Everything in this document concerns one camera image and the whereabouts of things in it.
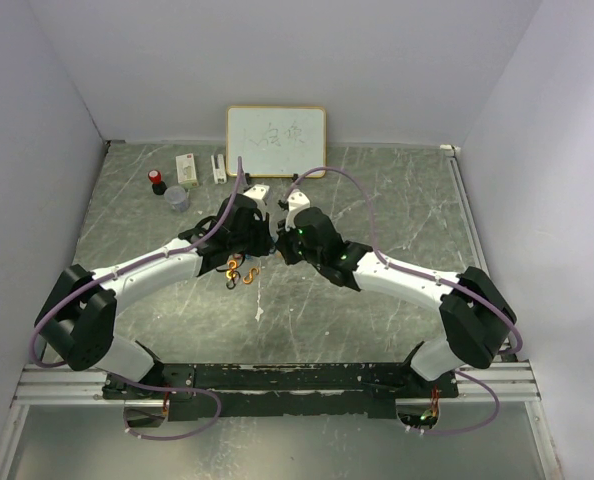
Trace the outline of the gold S carabiner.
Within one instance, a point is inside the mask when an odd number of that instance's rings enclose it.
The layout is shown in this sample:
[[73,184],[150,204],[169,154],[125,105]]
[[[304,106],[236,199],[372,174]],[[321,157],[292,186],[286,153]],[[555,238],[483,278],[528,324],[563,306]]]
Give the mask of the gold S carabiner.
[[243,277],[243,283],[246,285],[251,284],[259,274],[260,269],[258,267],[251,268],[249,272]]

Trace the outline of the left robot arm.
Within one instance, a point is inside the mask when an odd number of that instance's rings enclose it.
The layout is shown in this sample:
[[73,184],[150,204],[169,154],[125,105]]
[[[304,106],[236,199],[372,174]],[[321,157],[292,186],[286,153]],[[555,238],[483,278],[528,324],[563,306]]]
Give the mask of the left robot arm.
[[116,334],[117,316],[169,285],[225,266],[233,255],[270,254],[268,195],[268,186],[253,186],[224,200],[217,215],[133,260],[94,271],[67,268],[37,317],[39,336],[72,370],[104,370],[127,379],[139,398],[155,397],[164,365],[140,342]]

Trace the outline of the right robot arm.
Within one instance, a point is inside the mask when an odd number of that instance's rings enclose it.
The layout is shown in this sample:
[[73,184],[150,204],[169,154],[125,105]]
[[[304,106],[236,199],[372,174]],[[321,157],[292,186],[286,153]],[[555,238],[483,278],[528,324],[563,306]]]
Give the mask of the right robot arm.
[[385,294],[439,315],[443,333],[415,347],[401,374],[403,390],[420,398],[436,379],[468,365],[486,369],[516,331],[512,308],[481,269],[425,269],[344,240],[321,209],[305,207],[278,222],[277,249],[288,265],[305,261],[330,283]]

